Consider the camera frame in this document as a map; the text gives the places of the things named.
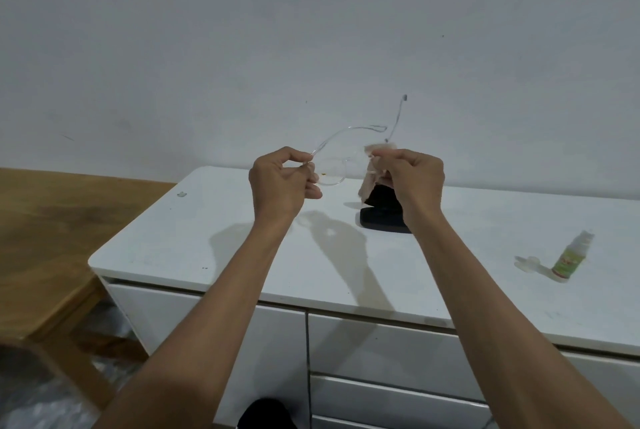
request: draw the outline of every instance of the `small plastic bottle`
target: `small plastic bottle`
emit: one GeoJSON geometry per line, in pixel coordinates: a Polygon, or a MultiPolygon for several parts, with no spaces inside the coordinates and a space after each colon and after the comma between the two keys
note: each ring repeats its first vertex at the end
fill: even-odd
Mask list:
{"type": "Polygon", "coordinates": [[[567,282],[578,269],[580,263],[587,256],[587,251],[595,235],[585,230],[573,239],[565,249],[556,264],[551,268],[558,282],[567,282]]]}

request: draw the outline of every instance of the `hand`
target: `hand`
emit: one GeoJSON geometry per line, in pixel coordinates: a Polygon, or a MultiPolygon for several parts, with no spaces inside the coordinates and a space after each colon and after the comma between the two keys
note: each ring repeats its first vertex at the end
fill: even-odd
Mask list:
{"type": "Polygon", "coordinates": [[[284,220],[290,224],[305,198],[322,198],[322,191],[314,184],[318,180],[314,164],[307,163],[311,158],[308,152],[284,147],[255,160],[249,171],[249,182],[256,222],[284,220]],[[288,160],[305,164],[284,168],[282,164],[288,160]]]}
{"type": "Polygon", "coordinates": [[[444,164],[440,158],[410,149],[377,149],[372,155],[376,157],[373,166],[391,176],[389,186],[396,191],[407,226],[417,215],[442,215],[444,164]]]}

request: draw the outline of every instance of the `beige cloth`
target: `beige cloth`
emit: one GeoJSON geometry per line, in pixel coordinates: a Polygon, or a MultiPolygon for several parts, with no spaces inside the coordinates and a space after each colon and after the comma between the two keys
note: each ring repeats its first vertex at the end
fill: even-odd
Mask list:
{"type": "MultiPolygon", "coordinates": [[[[370,144],[364,147],[364,152],[367,156],[371,157],[371,152],[376,149],[396,149],[396,145],[394,143],[370,144]]],[[[367,201],[376,184],[384,184],[393,188],[393,183],[391,183],[391,178],[387,175],[387,172],[377,170],[370,160],[367,165],[367,173],[364,175],[364,180],[362,181],[362,186],[358,191],[358,196],[363,203],[367,201]]]]}

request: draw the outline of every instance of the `floor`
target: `floor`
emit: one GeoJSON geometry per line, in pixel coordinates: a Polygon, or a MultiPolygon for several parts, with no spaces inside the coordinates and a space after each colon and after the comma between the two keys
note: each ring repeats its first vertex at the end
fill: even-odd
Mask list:
{"type": "MultiPolygon", "coordinates": [[[[117,308],[108,304],[98,305],[87,317],[85,327],[133,336],[117,308]]],[[[139,367],[99,357],[93,363],[118,387],[139,367]]],[[[0,429],[88,429],[95,418],[66,381],[53,377],[34,355],[0,346],[0,429]]]]}

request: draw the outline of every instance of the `white wall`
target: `white wall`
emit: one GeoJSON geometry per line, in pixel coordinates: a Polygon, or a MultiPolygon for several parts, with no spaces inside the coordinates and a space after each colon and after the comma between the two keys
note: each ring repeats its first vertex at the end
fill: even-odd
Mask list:
{"type": "Polygon", "coordinates": [[[450,184],[640,198],[640,0],[0,0],[0,165],[180,180],[390,123],[450,184]]]}

